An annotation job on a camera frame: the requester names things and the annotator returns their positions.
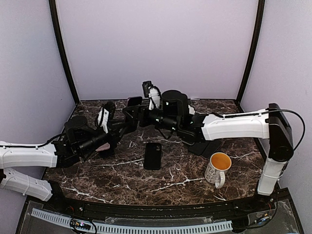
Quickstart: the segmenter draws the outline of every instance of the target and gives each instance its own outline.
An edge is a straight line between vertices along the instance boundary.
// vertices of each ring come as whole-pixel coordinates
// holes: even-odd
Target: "mug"
[[[210,157],[205,178],[209,183],[215,184],[217,189],[221,189],[225,182],[225,174],[232,165],[231,158],[225,153],[214,153]]]

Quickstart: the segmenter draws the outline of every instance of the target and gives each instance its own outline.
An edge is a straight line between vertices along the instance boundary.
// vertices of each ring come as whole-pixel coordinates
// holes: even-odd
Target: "marble tabletop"
[[[86,116],[90,126],[101,104],[107,101],[82,101],[73,116]],[[126,100],[114,100],[115,117],[122,117]],[[232,100],[191,100],[199,113],[237,113]],[[162,144],[161,169],[143,169],[147,142]],[[125,135],[115,155],[102,159],[93,153],[85,162],[70,168],[48,168],[44,179],[57,181],[65,196],[86,201],[122,205],[191,205],[252,196],[264,161],[253,138],[222,139],[219,152],[228,154],[232,167],[223,188],[216,189],[204,178],[208,160],[188,152],[178,137],[164,139],[153,126],[138,127]]]

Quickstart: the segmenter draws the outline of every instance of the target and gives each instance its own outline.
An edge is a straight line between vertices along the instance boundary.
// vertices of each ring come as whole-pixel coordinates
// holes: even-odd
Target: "white vent grille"
[[[70,217],[61,214],[53,214],[47,211],[33,208],[31,216],[45,220],[47,222],[71,228]],[[219,233],[232,230],[232,222],[225,221],[220,223],[194,225],[186,227],[129,227],[129,226],[116,226],[103,223],[93,222],[97,227],[98,234],[209,234]],[[95,233],[93,225],[89,233]]]

